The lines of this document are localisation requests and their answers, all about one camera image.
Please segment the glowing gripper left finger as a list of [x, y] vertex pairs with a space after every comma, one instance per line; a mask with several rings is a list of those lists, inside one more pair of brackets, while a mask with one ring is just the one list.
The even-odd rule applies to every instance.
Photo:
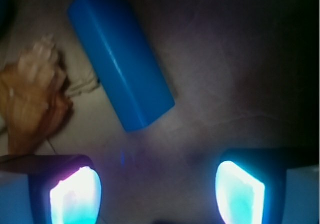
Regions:
[[2, 224], [96, 224], [101, 179], [86, 155], [0, 158]]

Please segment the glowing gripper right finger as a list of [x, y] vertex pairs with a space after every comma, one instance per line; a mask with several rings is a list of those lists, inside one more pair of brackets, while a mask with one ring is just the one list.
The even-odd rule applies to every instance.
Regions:
[[228, 149], [215, 173], [225, 224], [318, 224], [318, 148]]

